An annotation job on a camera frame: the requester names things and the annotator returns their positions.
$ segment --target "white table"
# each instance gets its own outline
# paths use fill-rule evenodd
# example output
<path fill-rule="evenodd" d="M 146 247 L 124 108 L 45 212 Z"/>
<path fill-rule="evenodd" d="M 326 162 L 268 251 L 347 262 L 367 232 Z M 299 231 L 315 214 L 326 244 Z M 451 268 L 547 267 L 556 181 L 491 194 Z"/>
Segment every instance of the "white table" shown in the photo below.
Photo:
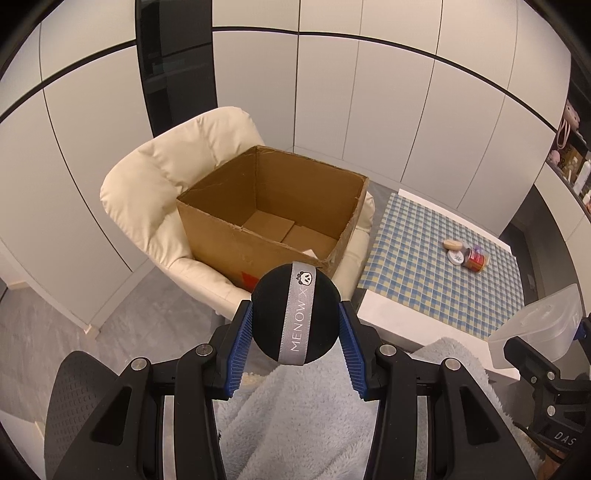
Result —
<path fill-rule="evenodd" d="M 509 245 L 466 219 L 405 190 L 399 190 L 398 194 L 431 210 L 435 210 L 455 222 L 461 223 L 511 252 Z M 497 369 L 492 366 L 491 354 L 486 340 L 458 330 L 371 290 L 365 292 L 358 311 L 358 317 L 362 323 L 373 326 L 385 341 L 394 343 L 410 352 L 414 352 L 443 337 L 453 338 L 468 348 L 480 360 L 492 381 L 519 380 L 517 369 Z"/>

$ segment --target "checkered tablecloth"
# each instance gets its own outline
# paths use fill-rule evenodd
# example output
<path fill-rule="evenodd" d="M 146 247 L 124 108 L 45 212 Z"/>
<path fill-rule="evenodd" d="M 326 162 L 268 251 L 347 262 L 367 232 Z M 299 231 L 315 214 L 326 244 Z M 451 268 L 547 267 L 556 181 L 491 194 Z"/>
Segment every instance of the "checkered tablecloth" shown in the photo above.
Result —
<path fill-rule="evenodd" d="M 453 265 L 446 238 L 490 253 L 484 270 Z M 485 339 L 523 307 L 515 257 L 469 228 L 393 193 L 359 282 L 441 322 Z"/>

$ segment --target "silver bolt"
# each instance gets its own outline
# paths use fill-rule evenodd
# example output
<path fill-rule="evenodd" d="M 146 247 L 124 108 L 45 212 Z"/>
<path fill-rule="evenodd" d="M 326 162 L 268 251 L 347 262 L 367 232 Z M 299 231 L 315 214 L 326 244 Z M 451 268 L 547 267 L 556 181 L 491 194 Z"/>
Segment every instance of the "silver bolt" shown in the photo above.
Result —
<path fill-rule="evenodd" d="M 380 346 L 379 352 L 385 356 L 393 356 L 396 355 L 396 347 L 394 345 L 390 345 L 389 343 L 385 343 Z"/>
<path fill-rule="evenodd" d="M 445 360 L 445 366 L 448 367 L 449 370 L 455 371 L 459 370 L 462 364 L 459 360 L 456 360 L 455 358 L 448 358 L 447 360 Z"/>
<path fill-rule="evenodd" d="M 209 343 L 202 343 L 195 349 L 195 353 L 198 356 L 208 356 L 213 352 L 213 347 Z"/>
<path fill-rule="evenodd" d="M 145 358 L 136 358 L 133 362 L 131 362 L 131 369 L 132 370 L 143 370 L 148 365 L 148 362 Z"/>

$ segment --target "black glass panel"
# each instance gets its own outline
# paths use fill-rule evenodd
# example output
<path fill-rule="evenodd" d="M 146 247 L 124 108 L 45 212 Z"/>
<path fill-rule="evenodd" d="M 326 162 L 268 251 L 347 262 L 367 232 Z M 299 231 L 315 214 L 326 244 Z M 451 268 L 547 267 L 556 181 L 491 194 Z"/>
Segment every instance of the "black glass panel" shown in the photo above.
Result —
<path fill-rule="evenodd" d="M 211 0 L 137 0 L 138 55 L 156 136 L 217 107 Z"/>

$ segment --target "jar lid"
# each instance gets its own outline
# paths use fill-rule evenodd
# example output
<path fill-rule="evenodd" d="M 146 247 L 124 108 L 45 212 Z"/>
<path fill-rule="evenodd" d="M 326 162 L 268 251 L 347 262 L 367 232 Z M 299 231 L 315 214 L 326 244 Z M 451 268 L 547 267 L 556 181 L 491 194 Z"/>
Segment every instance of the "jar lid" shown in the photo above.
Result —
<path fill-rule="evenodd" d="M 461 250 L 448 250 L 447 257 L 449 258 L 449 261 L 454 265 L 461 265 L 462 263 L 464 263 L 464 254 Z"/>

